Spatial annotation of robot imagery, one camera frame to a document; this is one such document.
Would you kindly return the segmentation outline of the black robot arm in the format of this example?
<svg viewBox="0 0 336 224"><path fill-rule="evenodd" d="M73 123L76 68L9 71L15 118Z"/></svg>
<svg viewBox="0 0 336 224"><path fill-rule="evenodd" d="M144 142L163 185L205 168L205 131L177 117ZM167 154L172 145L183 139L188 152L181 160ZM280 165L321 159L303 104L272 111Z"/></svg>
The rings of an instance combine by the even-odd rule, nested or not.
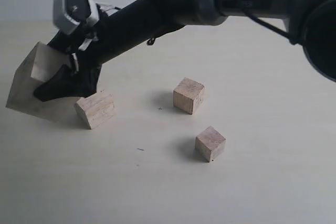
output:
<svg viewBox="0 0 336 224"><path fill-rule="evenodd" d="M335 80L335 0L136 0L111 15L93 0L54 0L58 32L49 46L68 56L33 95L46 102L96 93L101 67L122 53L187 25L248 17L301 45L312 67Z"/></svg>

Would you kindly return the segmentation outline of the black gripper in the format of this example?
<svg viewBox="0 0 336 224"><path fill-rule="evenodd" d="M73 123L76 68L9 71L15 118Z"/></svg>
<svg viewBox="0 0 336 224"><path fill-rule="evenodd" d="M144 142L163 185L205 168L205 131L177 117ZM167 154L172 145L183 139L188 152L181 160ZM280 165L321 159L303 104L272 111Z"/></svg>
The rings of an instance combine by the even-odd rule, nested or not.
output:
<svg viewBox="0 0 336 224"><path fill-rule="evenodd" d="M65 54L66 61L55 74L33 91L41 102L60 98L87 98L97 92L101 65L126 52L126 16L123 11L98 12L92 26L90 16L71 17L53 12L58 33L48 43Z"/></svg>

